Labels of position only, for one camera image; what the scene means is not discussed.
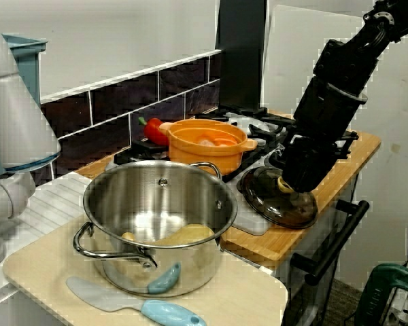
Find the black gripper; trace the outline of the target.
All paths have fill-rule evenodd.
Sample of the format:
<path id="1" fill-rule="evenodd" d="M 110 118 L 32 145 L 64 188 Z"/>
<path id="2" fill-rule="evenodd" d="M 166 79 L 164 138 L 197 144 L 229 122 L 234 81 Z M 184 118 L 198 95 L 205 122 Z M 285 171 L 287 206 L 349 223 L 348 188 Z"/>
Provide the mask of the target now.
<path id="1" fill-rule="evenodd" d="M 347 159 L 349 147 L 337 147 L 359 106 L 358 96 L 313 77 L 307 86 L 284 141 L 282 179 L 297 192 L 310 192 L 328 174 L 338 159 Z"/>

